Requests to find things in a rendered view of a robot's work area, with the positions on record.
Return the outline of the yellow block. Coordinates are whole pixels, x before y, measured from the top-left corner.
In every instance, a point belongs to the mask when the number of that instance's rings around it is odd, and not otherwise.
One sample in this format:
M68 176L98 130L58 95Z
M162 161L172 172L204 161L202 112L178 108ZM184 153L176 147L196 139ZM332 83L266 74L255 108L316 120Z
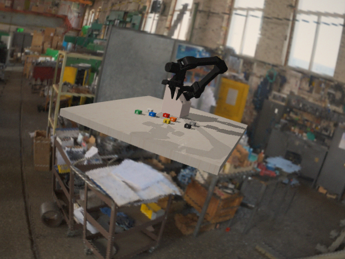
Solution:
M171 122L171 120L165 118L165 119L163 120L163 122L166 123L166 124L169 124L169 123Z

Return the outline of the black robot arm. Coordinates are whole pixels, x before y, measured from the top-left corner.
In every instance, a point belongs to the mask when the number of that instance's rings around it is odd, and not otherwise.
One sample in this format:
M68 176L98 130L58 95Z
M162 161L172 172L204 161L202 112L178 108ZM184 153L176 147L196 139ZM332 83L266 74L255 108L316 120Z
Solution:
M183 62L183 64L181 62ZM192 99L193 97L195 97L195 99L199 98L204 92L205 86L210 83L210 81L212 81L219 74L223 74L227 71L227 66L224 60L221 60L217 56L204 58L186 56L178 59L177 63L166 63L165 71L185 75L187 70L195 69L197 66L205 65L214 65L214 67L201 81L195 81L191 85L191 87L194 88L193 92L183 92L185 99L187 101L190 101L190 99ZM181 78L176 78L176 76L173 76L173 78L171 78L169 82L170 86L175 87L182 86L182 84L183 80Z

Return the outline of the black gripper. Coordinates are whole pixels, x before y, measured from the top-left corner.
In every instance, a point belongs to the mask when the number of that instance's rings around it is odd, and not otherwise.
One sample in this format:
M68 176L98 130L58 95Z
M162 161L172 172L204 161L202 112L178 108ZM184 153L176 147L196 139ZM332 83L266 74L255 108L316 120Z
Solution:
M194 88L193 87L190 87L190 86L183 86L184 85L184 79L185 79L185 76L184 75L181 75L181 74L178 74L176 73L176 78L181 78L183 80L183 84L182 86L178 86L180 87L180 89L178 89L178 94L177 94L177 97L176 97L176 100L178 100L178 98L181 96L181 94L184 92L184 91L188 91L188 92L193 92ZM169 85L169 80L167 79L164 79L162 80L161 84L163 85ZM174 97L174 94L175 94L175 90L176 90L176 87L175 86L168 86L170 88L170 91L171 91L171 99L173 99Z

